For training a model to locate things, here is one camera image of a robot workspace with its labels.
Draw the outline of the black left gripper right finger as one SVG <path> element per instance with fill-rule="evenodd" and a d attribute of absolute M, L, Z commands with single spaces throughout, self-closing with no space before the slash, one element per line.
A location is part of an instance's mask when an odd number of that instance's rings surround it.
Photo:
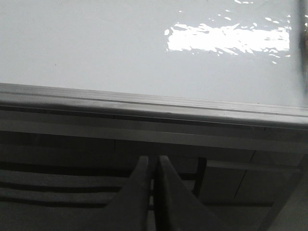
<path fill-rule="evenodd" d="M 158 158 L 154 175 L 154 214 L 158 231 L 231 231 L 183 184 L 170 159 Z"/>

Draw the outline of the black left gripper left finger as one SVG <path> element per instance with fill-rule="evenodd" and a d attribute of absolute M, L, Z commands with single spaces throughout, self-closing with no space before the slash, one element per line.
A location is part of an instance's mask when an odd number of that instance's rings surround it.
<path fill-rule="evenodd" d="M 150 196 L 149 158 L 141 156 L 127 183 L 90 220 L 91 231 L 145 231 Z"/>

